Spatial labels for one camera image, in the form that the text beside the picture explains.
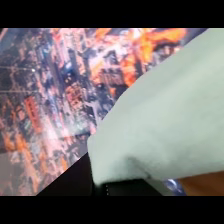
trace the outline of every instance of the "pale green fabric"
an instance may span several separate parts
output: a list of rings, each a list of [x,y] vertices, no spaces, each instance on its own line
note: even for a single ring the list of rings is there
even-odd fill
[[[224,170],[224,29],[144,74],[88,141],[96,184]]]

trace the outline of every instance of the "colorful artwork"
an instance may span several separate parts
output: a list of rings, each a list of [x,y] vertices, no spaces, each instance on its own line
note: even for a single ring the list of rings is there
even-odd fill
[[[87,152],[122,93],[202,28],[9,28],[0,35],[0,195],[36,195]]]

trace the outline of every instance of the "black object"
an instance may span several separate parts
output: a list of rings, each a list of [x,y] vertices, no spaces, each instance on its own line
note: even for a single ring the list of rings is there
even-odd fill
[[[88,153],[37,196],[162,196],[144,180],[94,186]]]

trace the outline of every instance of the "brown object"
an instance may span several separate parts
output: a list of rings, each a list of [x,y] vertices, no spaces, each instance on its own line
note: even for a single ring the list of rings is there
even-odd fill
[[[188,196],[224,196],[224,172],[179,179]]]

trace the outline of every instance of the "screen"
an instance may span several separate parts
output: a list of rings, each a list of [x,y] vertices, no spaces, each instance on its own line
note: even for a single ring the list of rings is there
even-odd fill
[[[206,28],[5,28],[0,34],[0,195],[36,195],[146,71]]]

